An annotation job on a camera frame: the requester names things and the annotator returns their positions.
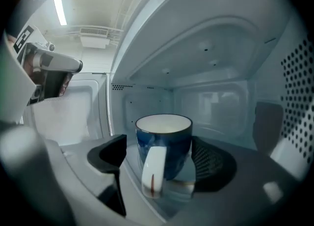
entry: mug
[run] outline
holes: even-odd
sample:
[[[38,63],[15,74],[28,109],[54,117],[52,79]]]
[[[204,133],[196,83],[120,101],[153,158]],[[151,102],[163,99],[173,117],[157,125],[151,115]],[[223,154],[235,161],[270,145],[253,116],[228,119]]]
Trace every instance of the mug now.
[[[163,179],[171,180],[181,171],[192,140],[192,120],[175,114],[156,114],[136,123],[138,151],[144,163],[142,192],[159,198]]]

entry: mug handle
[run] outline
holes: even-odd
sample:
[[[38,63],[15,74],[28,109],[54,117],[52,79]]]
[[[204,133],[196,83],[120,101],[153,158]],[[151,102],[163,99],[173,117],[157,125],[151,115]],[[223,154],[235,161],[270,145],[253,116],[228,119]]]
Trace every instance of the mug handle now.
[[[152,146],[147,154],[142,173],[142,192],[149,198],[160,198],[167,148]]]

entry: ceiling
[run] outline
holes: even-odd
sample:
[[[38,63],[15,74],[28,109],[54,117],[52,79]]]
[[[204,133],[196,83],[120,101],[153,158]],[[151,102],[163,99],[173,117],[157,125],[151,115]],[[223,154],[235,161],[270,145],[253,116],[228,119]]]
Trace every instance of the ceiling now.
[[[141,0],[62,0],[68,26],[95,25],[124,29]],[[53,0],[47,0],[31,17],[42,32],[60,28]]]

